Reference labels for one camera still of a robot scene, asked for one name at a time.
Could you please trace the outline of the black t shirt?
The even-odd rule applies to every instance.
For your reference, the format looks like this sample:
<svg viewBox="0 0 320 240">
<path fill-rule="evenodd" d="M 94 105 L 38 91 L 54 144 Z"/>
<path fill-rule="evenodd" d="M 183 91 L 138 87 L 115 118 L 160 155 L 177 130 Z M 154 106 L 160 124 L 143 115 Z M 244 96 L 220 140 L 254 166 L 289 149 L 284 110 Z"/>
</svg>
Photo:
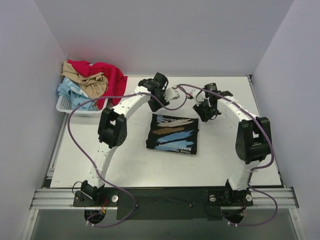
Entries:
<svg viewBox="0 0 320 240">
<path fill-rule="evenodd" d="M 197 118 L 153 114 L 146 148 L 163 152 L 196 155 L 199 120 Z"/>
</svg>

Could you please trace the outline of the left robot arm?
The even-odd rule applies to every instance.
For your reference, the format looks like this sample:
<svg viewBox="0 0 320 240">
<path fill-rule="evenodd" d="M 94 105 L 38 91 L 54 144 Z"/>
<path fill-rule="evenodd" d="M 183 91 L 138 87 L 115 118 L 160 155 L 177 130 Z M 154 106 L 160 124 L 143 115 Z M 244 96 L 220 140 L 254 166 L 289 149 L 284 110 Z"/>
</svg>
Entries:
<svg viewBox="0 0 320 240">
<path fill-rule="evenodd" d="M 81 184 L 81 193 L 91 206 L 103 200 L 103 188 L 108 167 L 116 149 L 127 138 L 127 120 L 145 103 L 149 102 L 152 112 L 169 105 L 165 98 L 168 79 L 161 73 L 153 78 L 139 81 L 133 93 L 112 108 L 104 108 L 98 125 L 98 150 L 89 176 Z"/>
</svg>

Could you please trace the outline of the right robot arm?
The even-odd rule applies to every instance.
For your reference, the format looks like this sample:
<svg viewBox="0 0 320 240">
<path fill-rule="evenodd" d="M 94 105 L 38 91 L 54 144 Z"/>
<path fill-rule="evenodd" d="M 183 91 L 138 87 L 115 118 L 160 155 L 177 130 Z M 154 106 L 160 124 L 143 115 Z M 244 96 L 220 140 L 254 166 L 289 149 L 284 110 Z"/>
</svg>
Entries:
<svg viewBox="0 0 320 240">
<path fill-rule="evenodd" d="M 230 91 L 220 91 L 215 83 L 206 84 L 199 92 L 193 90 L 193 109 L 203 122 L 219 115 L 227 117 L 237 127 L 235 152 L 238 168 L 226 181 L 223 199 L 229 205 L 236 204 L 249 189 L 252 175 L 259 164 L 271 154 L 271 124 L 266 117 L 258 117 L 247 111 Z"/>
</svg>

